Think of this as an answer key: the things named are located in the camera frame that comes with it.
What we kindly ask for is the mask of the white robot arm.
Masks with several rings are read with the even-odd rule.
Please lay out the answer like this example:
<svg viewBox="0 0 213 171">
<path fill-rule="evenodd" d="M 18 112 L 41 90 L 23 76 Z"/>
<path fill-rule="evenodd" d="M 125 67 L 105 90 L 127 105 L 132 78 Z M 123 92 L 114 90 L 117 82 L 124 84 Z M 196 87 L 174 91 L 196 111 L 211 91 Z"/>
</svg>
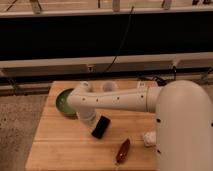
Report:
<svg viewBox="0 0 213 171">
<path fill-rule="evenodd" d="M 93 92 L 82 82 L 67 102 L 84 122 L 96 108 L 153 112 L 157 171 L 213 171 L 213 103 L 192 81 L 111 92 Z"/>
</svg>

